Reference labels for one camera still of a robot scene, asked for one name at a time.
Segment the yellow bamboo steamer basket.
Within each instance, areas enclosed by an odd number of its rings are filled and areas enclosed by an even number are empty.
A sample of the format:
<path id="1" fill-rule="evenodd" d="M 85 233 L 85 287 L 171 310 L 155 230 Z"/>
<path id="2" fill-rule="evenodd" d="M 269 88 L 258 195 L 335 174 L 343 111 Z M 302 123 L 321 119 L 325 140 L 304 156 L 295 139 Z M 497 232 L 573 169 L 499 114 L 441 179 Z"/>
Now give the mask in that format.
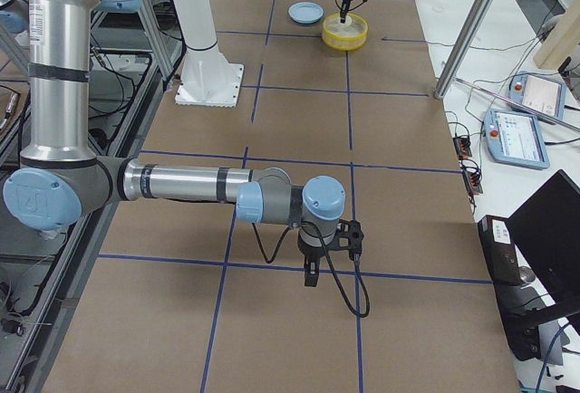
<path id="1" fill-rule="evenodd" d="M 339 14 L 328 15 L 322 23 L 322 40 L 324 44 L 338 51 L 354 51 L 366 43 L 369 25 L 357 14 L 348 14 L 352 18 L 349 25 L 340 24 Z"/>

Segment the light blue plate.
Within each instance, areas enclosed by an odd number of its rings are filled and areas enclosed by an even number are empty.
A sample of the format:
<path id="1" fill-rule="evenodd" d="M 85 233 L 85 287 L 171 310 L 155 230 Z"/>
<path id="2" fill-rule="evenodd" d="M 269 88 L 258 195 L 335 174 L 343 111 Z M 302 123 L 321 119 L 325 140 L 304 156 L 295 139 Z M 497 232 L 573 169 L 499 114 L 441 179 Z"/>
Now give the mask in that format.
<path id="1" fill-rule="evenodd" d="M 324 9 L 317 3 L 298 2 L 289 6 L 288 15 L 297 24 L 316 24 L 324 17 Z"/>

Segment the far orange black hub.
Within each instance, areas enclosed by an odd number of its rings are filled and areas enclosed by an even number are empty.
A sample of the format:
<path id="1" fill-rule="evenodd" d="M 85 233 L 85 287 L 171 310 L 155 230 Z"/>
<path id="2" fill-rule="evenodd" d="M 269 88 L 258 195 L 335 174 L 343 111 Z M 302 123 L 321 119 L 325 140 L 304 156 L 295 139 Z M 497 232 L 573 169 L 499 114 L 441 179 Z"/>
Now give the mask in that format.
<path id="1" fill-rule="evenodd" d="M 454 148 L 458 155 L 458 159 L 471 158 L 472 153 L 471 153 L 471 140 L 469 129 L 458 121 L 451 122 L 451 125 L 454 126 L 452 140 Z M 461 135 L 458 134 L 457 127 L 462 127 L 466 131 L 466 133 Z"/>

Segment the orange black hub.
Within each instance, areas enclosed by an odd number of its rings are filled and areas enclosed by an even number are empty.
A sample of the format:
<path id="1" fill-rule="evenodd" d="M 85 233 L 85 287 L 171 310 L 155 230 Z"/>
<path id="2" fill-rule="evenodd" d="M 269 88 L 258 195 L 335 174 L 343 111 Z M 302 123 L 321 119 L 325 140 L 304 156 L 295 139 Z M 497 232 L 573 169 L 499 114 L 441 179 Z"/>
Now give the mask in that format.
<path id="1" fill-rule="evenodd" d="M 472 153 L 471 153 L 471 140 L 469 129 L 458 121 L 451 122 L 451 125 L 454 126 L 452 140 L 454 148 L 458 155 L 458 159 L 471 158 Z M 462 127 L 466 131 L 466 133 L 461 135 L 458 134 L 457 127 Z"/>
<path id="2" fill-rule="evenodd" d="M 471 158 L 464 158 L 459 165 L 468 193 L 472 196 L 482 194 L 482 172 L 479 164 Z"/>

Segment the near orange black hub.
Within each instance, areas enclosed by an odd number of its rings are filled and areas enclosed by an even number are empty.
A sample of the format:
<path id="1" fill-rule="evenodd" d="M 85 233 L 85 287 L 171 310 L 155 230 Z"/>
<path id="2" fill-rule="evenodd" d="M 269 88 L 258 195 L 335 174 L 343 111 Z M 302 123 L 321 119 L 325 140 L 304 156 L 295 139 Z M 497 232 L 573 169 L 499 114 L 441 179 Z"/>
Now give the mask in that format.
<path id="1" fill-rule="evenodd" d="M 471 158 L 464 158 L 459 165 L 468 193 L 472 196 L 482 194 L 482 172 L 479 164 Z"/>

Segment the near blue teach pendant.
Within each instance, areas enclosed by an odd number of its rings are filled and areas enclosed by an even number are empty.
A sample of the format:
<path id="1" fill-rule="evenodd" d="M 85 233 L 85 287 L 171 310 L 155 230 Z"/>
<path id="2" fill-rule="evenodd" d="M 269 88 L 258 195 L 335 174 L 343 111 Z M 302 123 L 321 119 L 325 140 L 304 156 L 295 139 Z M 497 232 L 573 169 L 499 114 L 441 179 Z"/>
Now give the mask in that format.
<path id="1" fill-rule="evenodd" d="M 535 115 L 490 109 L 483 120 L 484 138 L 494 161 L 532 169 L 550 167 Z"/>

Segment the blue teach pendant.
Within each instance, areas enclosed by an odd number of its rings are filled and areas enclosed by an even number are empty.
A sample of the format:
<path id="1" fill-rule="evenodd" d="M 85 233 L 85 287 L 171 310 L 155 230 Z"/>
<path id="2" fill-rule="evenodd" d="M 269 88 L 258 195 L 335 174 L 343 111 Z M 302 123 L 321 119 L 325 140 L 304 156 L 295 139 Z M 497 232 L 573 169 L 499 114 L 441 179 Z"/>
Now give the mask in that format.
<path id="1" fill-rule="evenodd" d="M 535 115 L 490 109 L 483 120 L 484 138 L 494 161 L 532 169 L 550 167 Z"/>
<path id="2" fill-rule="evenodd" d="M 534 72 L 521 71 L 511 79 L 508 97 L 527 108 L 562 120 L 565 108 L 565 84 Z"/>

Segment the far blue teach pendant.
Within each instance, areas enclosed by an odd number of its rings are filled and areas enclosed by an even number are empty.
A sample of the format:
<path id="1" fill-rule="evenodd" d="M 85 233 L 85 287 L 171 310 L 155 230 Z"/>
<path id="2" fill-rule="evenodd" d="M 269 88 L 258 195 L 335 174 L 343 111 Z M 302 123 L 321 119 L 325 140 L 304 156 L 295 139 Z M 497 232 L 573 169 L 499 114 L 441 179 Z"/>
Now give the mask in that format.
<path id="1" fill-rule="evenodd" d="M 565 108 L 565 84 L 534 72 L 521 71 L 511 79 L 508 97 L 527 108 L 562 120 Z"/>

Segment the black laptop computer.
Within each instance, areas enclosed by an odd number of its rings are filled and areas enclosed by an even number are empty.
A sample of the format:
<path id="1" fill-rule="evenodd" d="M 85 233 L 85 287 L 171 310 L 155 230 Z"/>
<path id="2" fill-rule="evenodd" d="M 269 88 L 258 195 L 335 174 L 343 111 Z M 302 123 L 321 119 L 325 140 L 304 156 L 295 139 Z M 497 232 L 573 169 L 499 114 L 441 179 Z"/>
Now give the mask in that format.
<path id="1" fill-rule="evenodd" d="M 509 347 L 519 360 L 544 358 L 559 319 L 579 328 L 579 186 L 559 169 L 511 216 L 484 216 L 478 234 Z M 516 252 L 553 304 L 522 287 Z"/>

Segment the aluminium frame post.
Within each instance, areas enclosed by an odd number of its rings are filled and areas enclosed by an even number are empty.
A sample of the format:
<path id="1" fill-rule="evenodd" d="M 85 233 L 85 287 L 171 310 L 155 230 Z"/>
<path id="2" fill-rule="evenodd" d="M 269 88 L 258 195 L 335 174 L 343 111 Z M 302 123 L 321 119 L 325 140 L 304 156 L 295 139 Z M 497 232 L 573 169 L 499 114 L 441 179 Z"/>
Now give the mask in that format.
<path id="1" fill-rule="evenodd" d="M 493 0 L 474 0 L 435 87 L 436 99 L 442 100 L 445 97 L 492 2 Z"/>

